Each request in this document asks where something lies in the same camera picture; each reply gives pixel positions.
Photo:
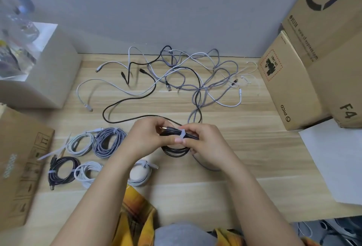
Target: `white box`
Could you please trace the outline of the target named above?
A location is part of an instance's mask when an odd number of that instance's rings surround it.
[[[0,102],[14,108],[63,107],[81,62],[57,24],[34,23],[40,35],[33,42],[40,50],[28,75],[0,80]]]

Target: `wood grain surface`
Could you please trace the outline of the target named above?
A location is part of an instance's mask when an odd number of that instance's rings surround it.
[[[247,66],[247,70],[255,68],[254,64],[247,62],[258,60],[221,58],[222,61],[227,59],[237,61],[240,68]],[[55,129],[52,150],[59,148],[70,133],[75,135],[99,127],[120,127],[128,132],[133,125],[134,121],[111,125],[102,119],[101,113],[107,105],[129,97],[116,88],[101,81],[88,82],[80,88],[81,98],[93,107],[93,112],[87,111],[76,95],[77,85],[91,78],[105,79],[127,89],[120,75],[121,71],[125,70],[124,67],[111,63],[100,72],[95,72],[102,62],[110,60],[127,62],[127,56],[83,56],[83,63],[63,109],[22,111]],[[140,56],[132,56],[132,60],[145,62]],[[209,67],[212,66],[207,60],[202,61]],[[192,67],[203,79],[210,76],[209,71],[192,61],[185,65]],[[232,63],[226,63],[225,66],[230,71],[235,70]],[[158,75],[168,69],[161,62],[156,62],[153,67]],[[131,90],[141,92],[152,84],[149,77],[138,72],[137,66],[131,70]],[[197,83],[191,71],[182,72],[188,84]],[[205,107],[202,109],[203,122],[219,127],[238,157],[249,167],[288,221],[362,214],[361,206],[341,204],[333,200],[298,132],[285,130],[258,70],[253,75],[256,80],[249,77],[251,84],[242,86],[241,105],[235,108],[226,108],[218,104]],[[219,80],[220,77],[221,74],[216,75],[213,81]],[[177,74],[168,77],[168,81],[175,85],[180,84],[182,80],[183,78]],[[225,86],[213,89],[211,93],[217,97],[224,89]],[[164,84],[158,83],[151,96],[120,104],[112,111],[110,119],[119,121],[144,114],[157,114],[186,123],[190,112],[195,108],[191,103],[191,95],[192,92],[175,89],[168,92]],[[221,99],[221,102],[227,105],[236,104],[238,101],[237,89],[230,90]],[[81,162],[89,160],[106,163],[106,160],[97,158],[93,152],[80,157]],[[157,164],[159,169],[152,172],[148,183],[138,191],[156,207],[161,225],[190,221],[205,230],[238,226],[221,173],[205,170],[190,155],[172,158],[160,149],[149,155],[147,160]],[[46,178],[48,163],[26,225],[0,233],[1,245],[49,245],[82,198],[85,189],[77,181],[56,186],[54,191],[50,191]],[[66,175],[69,167],[70,165],[64,166],[61,175]]]

